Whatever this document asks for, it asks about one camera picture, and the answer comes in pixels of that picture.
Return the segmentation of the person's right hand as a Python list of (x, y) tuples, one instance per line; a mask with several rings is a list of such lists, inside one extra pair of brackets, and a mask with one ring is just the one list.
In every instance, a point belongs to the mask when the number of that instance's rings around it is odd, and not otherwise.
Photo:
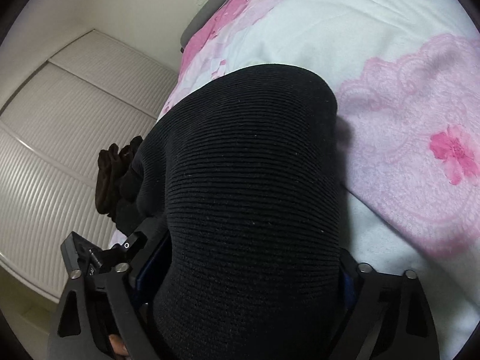
[(123, 340), (118, 335), (114, 334), (111, 334), (108, 336), (108, 338), (112, 346), (115, 359), (127, 359), (129, 357), (129, 353)]

